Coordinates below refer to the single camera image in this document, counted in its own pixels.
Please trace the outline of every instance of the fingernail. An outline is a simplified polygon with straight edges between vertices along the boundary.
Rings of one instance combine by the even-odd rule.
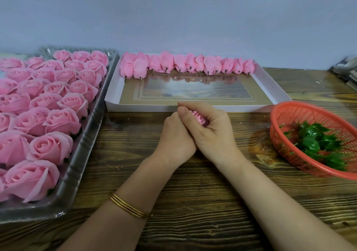
[[[177,113],[183,115],[186,112],[186,109],[183,106],[177,108]]]

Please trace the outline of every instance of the red plastic basket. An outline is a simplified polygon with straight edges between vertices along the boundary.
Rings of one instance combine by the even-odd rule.
[[[327,134],[335,133],[343,140],[342,152],[348,155],[346,171],[338,171],[315,161],[283,134],[284,131],[297,127],[297,122],[320,123],[331,129]],[[348,122],[320,107],[304,102],[288,101],[274,106],[270,114],[270,138],[275,149],[293,166],[315,176],[337,176],[357,180],[357,130]]]

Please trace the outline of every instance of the wood grain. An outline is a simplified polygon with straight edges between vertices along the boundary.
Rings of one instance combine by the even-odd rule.
[[[357,93],[326,71],[266,68],[294,99],[357,126]],[[53,220],[0,226],[0,250],[55,250],[155,149],[167,113],[107,113],[73,209]],[[268,136],[267,113],[230,113],[244,155],[302,206],[357,244],[357,182],[318,178],[282,159]],[[272,250],[244,202],[196,153],[160,194],[137,250]]]

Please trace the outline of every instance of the forearm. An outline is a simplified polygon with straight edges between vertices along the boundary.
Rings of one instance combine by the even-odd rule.
[[[243,155],[217,168],[244,199],[276,250],[355,250]]]
[[[158,156],[145,159],[115,192],[144,213],[150,213],[175,168]],[[134,250],[146,220],[106,201],[61,247],[60,251]]]

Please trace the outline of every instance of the bracelet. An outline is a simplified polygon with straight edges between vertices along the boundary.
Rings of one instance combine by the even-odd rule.
[[[150,214],[145,214],[139,210],[137,210],[136,208],[130,206],[129,204],[127,204],[123,199],[121,199],[120,197],[118,197],[114,191],[112,191],[109,195],[109,198],[120,208],[122,208],[123,210],[125,210],[126,212],[130,213],[133,216],[142,218],[142,219],[148,219],[150,217],[152,217],[152,213]]]

